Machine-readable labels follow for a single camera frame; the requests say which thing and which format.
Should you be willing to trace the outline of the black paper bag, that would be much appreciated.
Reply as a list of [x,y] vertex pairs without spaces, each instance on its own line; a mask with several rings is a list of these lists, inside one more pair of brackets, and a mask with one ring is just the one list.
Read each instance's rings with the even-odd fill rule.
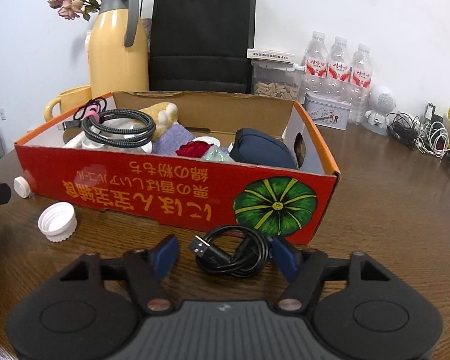
[[248,94],[256,0],[154,0],[152,91]]

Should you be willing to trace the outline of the white robot figurine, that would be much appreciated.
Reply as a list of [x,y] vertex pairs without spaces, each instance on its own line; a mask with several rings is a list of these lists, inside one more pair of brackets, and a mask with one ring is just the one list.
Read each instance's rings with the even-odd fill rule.
[[372,88],[368,97],[369,109],[365,112],[362,126],[379,135],[388,135],[389,114],[396,107],[393,91],[384,85]]

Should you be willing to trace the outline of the navy blue pouch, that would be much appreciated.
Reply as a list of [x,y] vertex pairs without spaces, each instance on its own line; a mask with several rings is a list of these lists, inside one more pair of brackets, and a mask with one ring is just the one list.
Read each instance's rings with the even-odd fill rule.
[[243,164],[297,169],[296,161],[282,141],[250,127],[235,133],[230,156]]

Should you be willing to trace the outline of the red orange cardboard box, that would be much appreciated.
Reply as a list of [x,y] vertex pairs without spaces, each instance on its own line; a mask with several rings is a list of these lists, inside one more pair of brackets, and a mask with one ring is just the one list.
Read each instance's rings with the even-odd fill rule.
[[242,128],[256,129],[284,144],[295,166],[73,148],[59,129],[73,118],[68,111],[16,142],[17,157],[34,193],[179,228],[209,231],[242,224],[300,245],[312,240],[341,174],[299,102],[211,92],[118,92],[105,98],[110,109],[173,103],[183,127],[216,137],[223,145]]

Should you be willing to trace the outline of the left water bottle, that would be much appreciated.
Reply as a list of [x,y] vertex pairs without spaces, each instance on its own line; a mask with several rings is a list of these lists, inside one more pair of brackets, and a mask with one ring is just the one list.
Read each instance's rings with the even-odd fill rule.
[[304,88],[306,93],[319,93],[325,82],[328,70],[328,50],[324,40],[324,33],[314,31],[305,49],[302,62],[305,68]]

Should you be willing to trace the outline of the red fabric item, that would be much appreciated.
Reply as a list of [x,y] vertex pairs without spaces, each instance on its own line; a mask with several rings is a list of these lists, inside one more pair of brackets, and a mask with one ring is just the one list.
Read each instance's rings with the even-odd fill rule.
[[204,141],[190,141],[176,150],[176,155],[187,158],[202,158],[211,147]]

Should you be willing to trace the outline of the right water bottle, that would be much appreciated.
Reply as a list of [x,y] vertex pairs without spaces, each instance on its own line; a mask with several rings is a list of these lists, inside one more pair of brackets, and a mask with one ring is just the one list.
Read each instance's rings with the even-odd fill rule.
[[358,125],[362,121],[370,91],[372,73],[370,47],[359,43],[358,50],[353,54],[349,81],[349,102],[351,104],[349,122],[351,124]]

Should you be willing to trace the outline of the yellow thermos jug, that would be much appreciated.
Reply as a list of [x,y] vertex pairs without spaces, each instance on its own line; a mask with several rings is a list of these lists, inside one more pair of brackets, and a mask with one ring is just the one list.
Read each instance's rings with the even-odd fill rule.
[[140,0],[101,0],[88,41],[91,96],[149,91],[148,61]]

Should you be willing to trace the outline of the white round jar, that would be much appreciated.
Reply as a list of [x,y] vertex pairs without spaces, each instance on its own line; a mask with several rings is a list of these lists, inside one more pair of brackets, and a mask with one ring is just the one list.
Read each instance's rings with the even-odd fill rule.
[[14,178],[13,189],[20,198],[26,199],[32,195],[31,186],[23,176]]

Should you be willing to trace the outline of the white jar lid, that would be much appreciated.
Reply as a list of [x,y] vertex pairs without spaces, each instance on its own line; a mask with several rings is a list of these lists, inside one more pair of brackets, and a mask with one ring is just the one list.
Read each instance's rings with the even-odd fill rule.
[[50,205],[40,215],[37,227],[50,242],[67,240],[77,228],[74,207],[68,202]]

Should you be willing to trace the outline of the yellow ceramic mug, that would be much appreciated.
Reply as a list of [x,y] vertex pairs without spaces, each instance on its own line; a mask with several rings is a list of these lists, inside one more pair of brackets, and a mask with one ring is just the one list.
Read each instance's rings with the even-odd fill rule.
[[53,109],[59,106],[60,113],[74,109],[92,98],[91,87],[82,85],[80,87],[68,89],[49,101],[43,110],[43,118],[46,122],[53,118]]

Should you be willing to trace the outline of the purple towel cloth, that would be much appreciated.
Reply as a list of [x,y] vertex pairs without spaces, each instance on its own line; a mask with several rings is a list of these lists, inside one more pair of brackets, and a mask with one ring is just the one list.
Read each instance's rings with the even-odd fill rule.
[[156,155],[176,155],[176,151],[190,141],[195,136],[181,124],[173,124],[159,138],[153,142],[153,154]]

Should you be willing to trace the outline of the small grey tin box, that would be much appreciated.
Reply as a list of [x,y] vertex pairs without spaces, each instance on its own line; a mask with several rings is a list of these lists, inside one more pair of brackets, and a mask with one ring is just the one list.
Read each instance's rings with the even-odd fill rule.
[[307,92],[304,106],[317,126],[346,130],[352,108],[349,102],[339,97]]

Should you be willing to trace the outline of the clear snack container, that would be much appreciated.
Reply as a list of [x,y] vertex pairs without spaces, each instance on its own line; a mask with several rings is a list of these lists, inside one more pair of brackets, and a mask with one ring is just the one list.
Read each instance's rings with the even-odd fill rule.
[[293,61],[294,54],[269,50],[247,49],[251,61],[252,91],[254,95],[283,100],[297,100],[298,89],[305,72]]

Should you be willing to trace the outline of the water bottle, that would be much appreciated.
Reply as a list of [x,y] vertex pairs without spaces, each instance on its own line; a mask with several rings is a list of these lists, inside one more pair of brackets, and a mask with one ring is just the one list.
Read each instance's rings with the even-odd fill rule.
[[362,121],[370,91],[372,73],[370,47],[359,43],[358,50],[353,54],[349,81],[349,102],[351,104],[349,122],[351,124],[358,125]]
[[314,31],[305,49],[302,62],[305,68],[304,88],[306,93],[319,93],[325,82],[328,70],[328,50],[324,40],[324,33]]
[[327,92],[334,98],[340,98],[350,79],[350,55],[347,50],[347,40],[335,37],[328,54]]

